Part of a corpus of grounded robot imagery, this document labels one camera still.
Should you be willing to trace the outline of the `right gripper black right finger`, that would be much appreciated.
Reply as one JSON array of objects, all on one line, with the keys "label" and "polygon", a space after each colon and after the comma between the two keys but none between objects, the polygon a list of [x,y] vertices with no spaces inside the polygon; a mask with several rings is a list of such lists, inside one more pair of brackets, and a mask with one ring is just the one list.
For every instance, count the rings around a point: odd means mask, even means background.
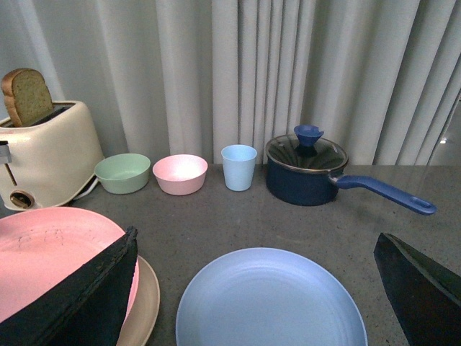
[{"label": "right gripper black right finger", "polygon": [[392,234],[374,257],[388,300],[410,345],[460,344],[460,276]]}]

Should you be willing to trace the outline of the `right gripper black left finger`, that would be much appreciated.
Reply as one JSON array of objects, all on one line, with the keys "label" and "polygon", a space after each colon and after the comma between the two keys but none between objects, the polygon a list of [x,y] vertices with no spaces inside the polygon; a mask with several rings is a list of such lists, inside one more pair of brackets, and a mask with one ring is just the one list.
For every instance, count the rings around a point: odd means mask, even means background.
[{"label": "right gripper black left finger", "polygon": [[134,227],[1,323],[2,345],[116,345],[138,258]]}]

